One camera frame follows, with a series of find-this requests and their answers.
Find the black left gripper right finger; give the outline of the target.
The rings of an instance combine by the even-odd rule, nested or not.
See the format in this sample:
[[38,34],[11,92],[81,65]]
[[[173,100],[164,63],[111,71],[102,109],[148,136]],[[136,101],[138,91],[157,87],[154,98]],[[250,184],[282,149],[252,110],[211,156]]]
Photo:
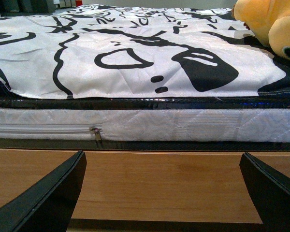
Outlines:
[[290,178],[247,152],[239,166],[265,230],[290,232]]

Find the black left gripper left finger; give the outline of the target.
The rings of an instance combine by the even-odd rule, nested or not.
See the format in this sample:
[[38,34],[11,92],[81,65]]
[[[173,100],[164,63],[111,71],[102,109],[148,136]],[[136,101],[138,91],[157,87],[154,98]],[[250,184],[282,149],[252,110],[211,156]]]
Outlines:
[[87,159],[80,150],[0,208],[0,232],[65,232],[81,193]]

